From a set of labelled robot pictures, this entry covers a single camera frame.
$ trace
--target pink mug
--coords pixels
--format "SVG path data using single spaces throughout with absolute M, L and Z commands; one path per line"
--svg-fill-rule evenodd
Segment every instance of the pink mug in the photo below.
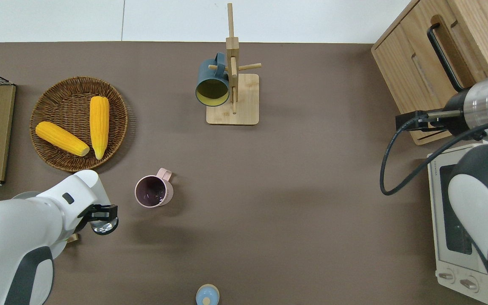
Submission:
M 160 168 L 156 175 L 142 177 L 135 185 L 135 199 L 143 207 L 160 207 L 171 199 L 174 190 L 169 182 L 172 172 Z

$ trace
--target oven knob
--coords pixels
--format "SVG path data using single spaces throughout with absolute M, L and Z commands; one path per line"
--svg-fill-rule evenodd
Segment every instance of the oven knob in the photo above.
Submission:
M 453 279 L 453 275 L 451 275 L 449 273 L 439 273 L 438 277 L 443 278 L 445 280 L 452 280 Z
M 436 270 L 436 276 L 449 281 L 451 284 L 455 282 L 455 276 L 453 275 L 453 271 L 451 269 L 447 269 L 445 272 L 439 272 Z
M 480 286 L 478 286 L 477 282 L 478 281 L 473 276 L 469 276 L 464 280 L 460 280 L 461 285 L 465 286 L 466 288 L 468 288 L 468 290 L 471 290 L 473 293 L 477 293 L 478 291 L 480 291 Z

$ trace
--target round woven tray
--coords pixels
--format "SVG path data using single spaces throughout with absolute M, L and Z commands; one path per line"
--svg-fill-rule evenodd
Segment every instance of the round woven tray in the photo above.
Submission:
M 110 105 L 108 145 L 101 160 L 95 158 L 89 135 L 89 102 L 104 96 Z M 90 147 L 84 157 L 66 152 L 35 134 L 43 120 L 69 131 Z M 105 163 L 118 150 L 128 129 L 128 110 L 120 93 L 106 81 L 92 77 L 73 77 L 60 81 L 39 98 L 29 122 L 31 142 L 37 154 L 51 166 L 66 172 L 91 169 Z

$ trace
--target yellow corn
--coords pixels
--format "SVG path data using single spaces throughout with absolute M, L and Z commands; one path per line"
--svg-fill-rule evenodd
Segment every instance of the yellow corn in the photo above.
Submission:
M 108 143 L 109 106 L 106 97 L 93 97 L 89 102 L 89 133 L 95 158 L 101 160 Z
M 39 138 L 71 154 L 83 157 L 89 152 L 87 144 L 54 123 L 43 121 L 37 124 L 35 133 Z

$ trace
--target wooden mug tree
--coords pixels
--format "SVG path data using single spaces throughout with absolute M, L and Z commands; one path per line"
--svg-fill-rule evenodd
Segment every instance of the wooden mug tree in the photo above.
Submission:
M 261 64 L 238 65 L 238 37 L 233 27 L 233 4 L 227 4 L 229 37 L 225 39 L 229 74 L 229 100 L 217 107 L 207 107 L 207 123 L 213 125 L 255 125 L 259 123 L 259 75 L 238 74 L 239 71 L 260 68 Z M 217 67 L 211 64 L 210 69 Z

